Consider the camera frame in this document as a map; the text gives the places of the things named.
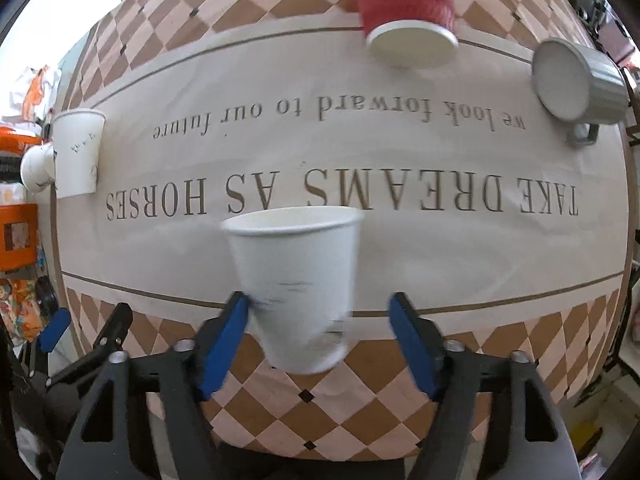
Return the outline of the checkered beige tablecloth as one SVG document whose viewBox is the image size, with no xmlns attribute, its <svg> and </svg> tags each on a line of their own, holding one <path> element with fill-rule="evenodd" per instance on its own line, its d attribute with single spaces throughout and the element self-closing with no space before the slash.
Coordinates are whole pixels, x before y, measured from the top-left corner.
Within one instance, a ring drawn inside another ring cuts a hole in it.
<svg viewBox="0 0 640 480">
<path fill-rule="evenodd" d="M 99 181 L 58 201 L 62 284 L 82 351 L 119 301 L 126 350 L 190 337 L 239 288 L 226 219 L 361 209 L 347 356 L 300 376 L 243 338 L 206 414 L 239 448 L 300 458 L 412 455 L 434 405 L 386 304 L 405 292 L 447 336 L 527 352 L 555 401 L 596 378 L 628 272 L 623 140 L 567 145 L 530 86 L 549 37 L 590 38 L 567 0 L 454 0 L 460 50 L 394 70 L 355 0 L 124 0 L 92 29 L 64 110 L 105 115 Z"/>
</svg>

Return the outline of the grey ribbed mug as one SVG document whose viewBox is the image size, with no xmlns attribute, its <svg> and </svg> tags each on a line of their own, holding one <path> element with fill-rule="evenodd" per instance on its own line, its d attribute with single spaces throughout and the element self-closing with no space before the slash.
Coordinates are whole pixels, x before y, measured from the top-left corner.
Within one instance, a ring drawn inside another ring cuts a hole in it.
<svg viewBox="0 0 640 480">
<path fill-rule="evenodd" d="M 532 59 L 532 83 L 555 119 L 570 125 L 567 142 L 597 143 L 601 126 L 625 116 L 628 91 L 622 72 L 604 53 L 562 38 L 540 43 Z"/>
</svg>

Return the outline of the red ribbed paper cup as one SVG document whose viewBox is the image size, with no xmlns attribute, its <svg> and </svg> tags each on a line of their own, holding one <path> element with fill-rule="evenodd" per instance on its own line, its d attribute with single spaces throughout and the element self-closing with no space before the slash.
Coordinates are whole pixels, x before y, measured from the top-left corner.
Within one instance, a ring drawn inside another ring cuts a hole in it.
<svg viewBox="0 0 640 480">
<path fill-rule="evenodd" d="M 369 51 L 398 67 L 450 62 L 459 43 L 454 0 L 356 0 Z"/>
</svg>

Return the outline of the upright white paper cup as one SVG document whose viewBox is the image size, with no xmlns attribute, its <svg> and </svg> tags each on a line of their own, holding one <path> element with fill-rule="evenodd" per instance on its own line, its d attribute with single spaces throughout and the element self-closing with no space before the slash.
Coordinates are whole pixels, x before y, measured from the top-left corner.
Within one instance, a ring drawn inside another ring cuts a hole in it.
<svg viewBox="0 0 640 480">
<path fill-rule="evenodd" d="M 54 183 L 58 198 L 96 192 L 105 123 L 106 116 L 90 108 L 66 110 L 53 117 Z"/>
</svg>

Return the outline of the white paper cup with print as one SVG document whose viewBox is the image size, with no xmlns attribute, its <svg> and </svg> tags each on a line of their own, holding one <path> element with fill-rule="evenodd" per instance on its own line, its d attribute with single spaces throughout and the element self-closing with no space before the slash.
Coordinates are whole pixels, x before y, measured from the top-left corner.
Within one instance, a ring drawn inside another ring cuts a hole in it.
<svg viewBox="0 0 640 480">
<path fill-rule="evenodd" d="M 300 206 L 221 223 L 269 363 L 293 375 L 325 372 L 348 350 L 364 212 Z"/>
</svg>

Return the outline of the orange box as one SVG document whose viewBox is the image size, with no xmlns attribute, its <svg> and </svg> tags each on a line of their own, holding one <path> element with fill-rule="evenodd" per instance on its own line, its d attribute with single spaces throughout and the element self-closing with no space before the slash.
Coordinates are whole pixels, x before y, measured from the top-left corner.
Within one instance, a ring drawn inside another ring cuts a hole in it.
<svg viewBox="0 0 640 480">
<path fill-rule="evenodd" d="M 0 207 L 0 270 L 14 271 L 37 260 L 37 205 Z"/>
</svg>

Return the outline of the small white paper cup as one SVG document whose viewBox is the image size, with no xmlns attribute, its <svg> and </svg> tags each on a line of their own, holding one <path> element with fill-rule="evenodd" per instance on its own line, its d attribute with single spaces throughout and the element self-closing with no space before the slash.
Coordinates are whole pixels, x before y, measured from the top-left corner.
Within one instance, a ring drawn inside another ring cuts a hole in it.
<svg viewBox="0 0 640 480">
<path fill-rule="evenodd" d="M 40 193 L 54 182 L 54 149 L 51 142 L 29 148 L 22 157 L 20 175 L 29 193 Z"/>
</svg>

